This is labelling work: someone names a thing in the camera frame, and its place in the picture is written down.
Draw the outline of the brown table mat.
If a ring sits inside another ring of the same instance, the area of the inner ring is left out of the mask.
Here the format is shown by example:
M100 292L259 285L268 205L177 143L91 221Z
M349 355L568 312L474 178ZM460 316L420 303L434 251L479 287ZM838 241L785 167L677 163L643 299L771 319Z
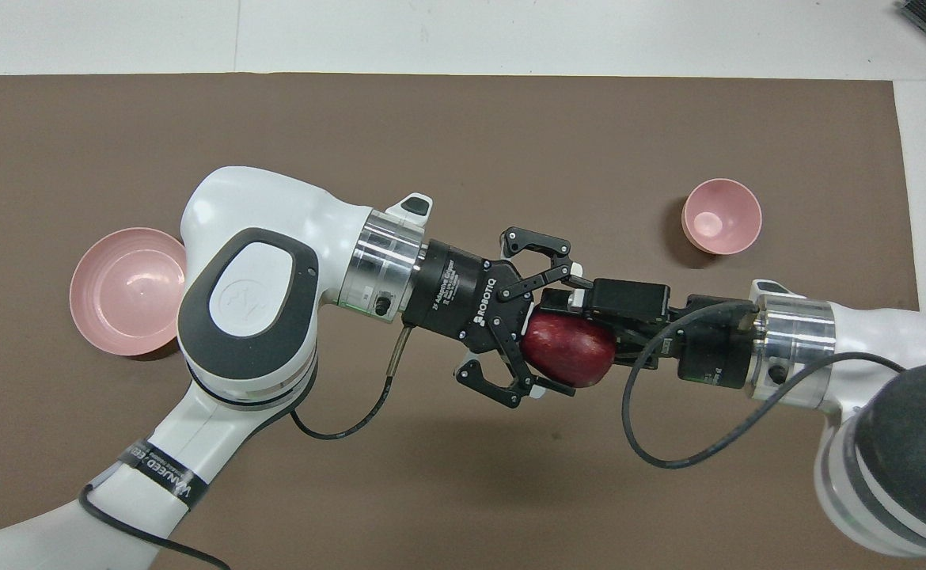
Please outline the brown table mat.
M148 436L189 376L77 332L68 289L113 231L180 235L225 165L352 204L433 199L427 236L495 256L511 225L568 239L589 276L744 297L756 278L854 308L924 308L886 81L377 74L0 76L0 528L75 498ZM681 231L710 178L759 201L751 248ZM235 570L922 570L854 544L813 484L822 418L771 411L715 458L652 468L622 430L627 378L509 410L417 329L389 400L343 441L288 418L222 470L177 541Z

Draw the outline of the pink plate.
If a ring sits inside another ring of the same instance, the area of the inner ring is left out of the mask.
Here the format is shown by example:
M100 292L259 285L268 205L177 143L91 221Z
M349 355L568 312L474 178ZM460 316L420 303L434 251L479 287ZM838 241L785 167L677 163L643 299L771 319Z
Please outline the pink plate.
M147 355L175 340L185 281L180 241L153 228L118 230L81 256L70 282L70 314L97 349Z

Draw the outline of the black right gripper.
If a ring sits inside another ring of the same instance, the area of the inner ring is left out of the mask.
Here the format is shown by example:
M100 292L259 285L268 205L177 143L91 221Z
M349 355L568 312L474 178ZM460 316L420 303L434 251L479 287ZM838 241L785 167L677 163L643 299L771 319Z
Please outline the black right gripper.
M662 359L676 358L680 379L741 389L748 379L757 336L755 303L691 294L686 306L671 313L669 299L667 285L597 278L586 289L546 289L538 307L550 314L575 315L619 327L615 329L613 364L632 367L645 346L662 331L660 324L729 302L732 307L707 313L677 329L675 338L662 340L643 368L655 371Z

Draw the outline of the dark red apple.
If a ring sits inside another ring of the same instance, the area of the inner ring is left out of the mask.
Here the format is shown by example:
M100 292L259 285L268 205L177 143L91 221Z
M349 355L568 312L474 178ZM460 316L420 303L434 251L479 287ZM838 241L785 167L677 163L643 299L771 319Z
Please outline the dark red apple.
M525 360L546 378L572 389L596 386L617 353L615 333L569 313L535 308L520 343Z

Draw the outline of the pink bowl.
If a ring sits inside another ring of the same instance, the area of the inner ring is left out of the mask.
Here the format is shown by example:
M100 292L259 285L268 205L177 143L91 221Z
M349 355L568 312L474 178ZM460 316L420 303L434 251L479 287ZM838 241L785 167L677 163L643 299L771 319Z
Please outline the pink bowl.
M681 231L695 249L716 256L751 248L762 231L757 197L731 178L710 178L689 192L680 213Z

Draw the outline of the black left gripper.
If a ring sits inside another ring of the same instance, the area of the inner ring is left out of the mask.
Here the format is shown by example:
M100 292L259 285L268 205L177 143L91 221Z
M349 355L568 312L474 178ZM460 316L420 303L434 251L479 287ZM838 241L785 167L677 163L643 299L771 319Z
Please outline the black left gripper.
M550 267L520 279L514 265L506 260L524 250L547 257ZM506 327L504 332L518 335L533 304L526 295L557 282L589 290L592 281L574 269L575 263L569 257L571 243L561 237L513 226L500 235L500 252L506 260L485 260L448 243L429 241L422 262L412 273L412 292L402 321L459 340L475 354L498 349L511 374L508 386L489 382L473 353L468 353L455 370L455 379L460 385L496 403L514 409L525 397L539 398L546 392L574 397L575 387L532 372L516 340L505 339L498 346L491 327L493 318L498 317L500 324Z

